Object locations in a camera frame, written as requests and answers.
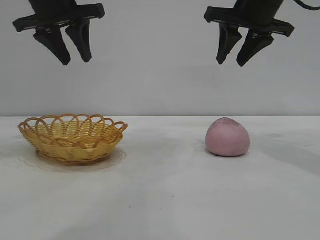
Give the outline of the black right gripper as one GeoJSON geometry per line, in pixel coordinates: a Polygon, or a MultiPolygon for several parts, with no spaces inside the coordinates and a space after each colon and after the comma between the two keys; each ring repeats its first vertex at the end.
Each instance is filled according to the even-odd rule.
{"type": "Polygon", "coordinates": [[[295,27],[275,18],[282,4],[282,0],[237,0],[232,8],[209,6],[204,19],[220,23],[217,62],[222,65],[242,39],[239,27],[249,29],[236,59],[240,67],[273,43],[272,33],[290,37],[295,27]]]}

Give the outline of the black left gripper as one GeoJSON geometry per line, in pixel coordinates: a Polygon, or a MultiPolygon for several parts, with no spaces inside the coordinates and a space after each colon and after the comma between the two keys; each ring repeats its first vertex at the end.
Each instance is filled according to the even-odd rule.
{"type": "Polygon", "coordinates": [[[74,22],[66,28],[65,33],[72,40],[85,63],[92,59],[91,21],[82,19],[103,18],[105,9],[102,3],[79,5],[75,0],[30,0],[29,3],[34,14],[18,18],[12,23],[17,32],[36,29],[34,39],[50,50],[64,66],[67,66],[71,56],[58,26],[74,22]]]}

